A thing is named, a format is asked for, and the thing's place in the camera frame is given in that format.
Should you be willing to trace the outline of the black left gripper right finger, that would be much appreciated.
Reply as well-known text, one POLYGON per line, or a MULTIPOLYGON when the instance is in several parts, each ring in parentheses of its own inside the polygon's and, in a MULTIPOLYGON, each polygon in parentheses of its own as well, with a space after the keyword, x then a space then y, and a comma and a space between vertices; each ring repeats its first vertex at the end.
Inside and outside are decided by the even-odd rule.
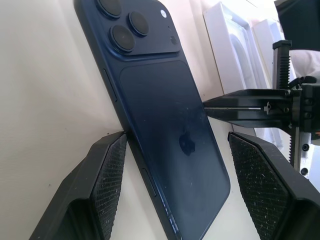
POLYGON ((229 132, 240 193, 261 240, 318 240, 320 193, 272 143, 229 132))

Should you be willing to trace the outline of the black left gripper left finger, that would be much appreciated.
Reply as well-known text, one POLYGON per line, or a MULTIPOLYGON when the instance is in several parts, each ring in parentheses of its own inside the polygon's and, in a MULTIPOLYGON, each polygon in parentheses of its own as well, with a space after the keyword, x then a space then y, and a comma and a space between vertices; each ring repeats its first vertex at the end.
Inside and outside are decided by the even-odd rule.
POLYGON ((124 132, 95 142, 61 182, 30 239, 110 239, 120 199, 126 147, 124 132))

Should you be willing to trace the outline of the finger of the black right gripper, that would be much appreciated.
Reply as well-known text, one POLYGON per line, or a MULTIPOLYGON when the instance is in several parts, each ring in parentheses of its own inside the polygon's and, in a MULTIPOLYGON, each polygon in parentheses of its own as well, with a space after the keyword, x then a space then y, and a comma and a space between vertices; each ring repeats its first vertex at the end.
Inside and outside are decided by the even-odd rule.
POLYGON ((291 119, 286 114, 267 114, 264 110, 206 108, 208 117, 244 128, 279 128, 289 126, 291 119))
POLYGON ((262 108, 270 104, 289 104, 283 89, 245 89, 215 97, 203 103, 206 108, 262 108))

